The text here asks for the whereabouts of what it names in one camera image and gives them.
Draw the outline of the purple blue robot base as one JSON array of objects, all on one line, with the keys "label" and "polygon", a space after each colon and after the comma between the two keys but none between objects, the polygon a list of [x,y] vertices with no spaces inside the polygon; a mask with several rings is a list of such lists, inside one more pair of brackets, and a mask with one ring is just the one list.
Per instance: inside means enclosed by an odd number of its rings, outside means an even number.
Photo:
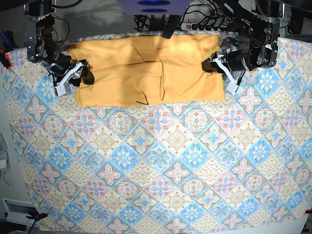
[{"label": "purple blue robot base", "polygon": [[182,15],[190,0],[118,0],[123,12],[127,15]]}]

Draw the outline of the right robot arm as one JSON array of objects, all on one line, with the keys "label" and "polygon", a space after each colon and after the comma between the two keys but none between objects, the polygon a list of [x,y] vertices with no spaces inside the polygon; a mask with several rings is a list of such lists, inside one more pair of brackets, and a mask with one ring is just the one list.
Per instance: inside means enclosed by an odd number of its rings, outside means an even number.
[{"label": "right robot arm", "polygon": [[30,17],[27,60],[39,63],[52,76],[49,91],[52,96],[66,94],[65,85],[79,87],[81,83],[94,84],[95,78],[87,60],[75,60],[63,51],[65,42],[53,39],[57,8],[55,0],[31,0],[24,4],[25,15]]}]

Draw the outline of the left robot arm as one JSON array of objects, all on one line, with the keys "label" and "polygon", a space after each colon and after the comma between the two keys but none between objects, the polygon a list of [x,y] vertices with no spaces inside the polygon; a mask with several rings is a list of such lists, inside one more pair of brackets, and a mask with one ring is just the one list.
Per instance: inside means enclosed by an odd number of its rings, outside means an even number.
[{"label": "left robot arm", "polygon": [[236,93],[246,71],[271,68],[276,65],[280,5],[272,0],[256,0],[256,14],[244,9],[237,0],[216,0],[226,16],[234,20],[249,38],[249,47],[236,51],[215,52],[202,62],[202,70],[218,72],[229,79],[226,90]]}]

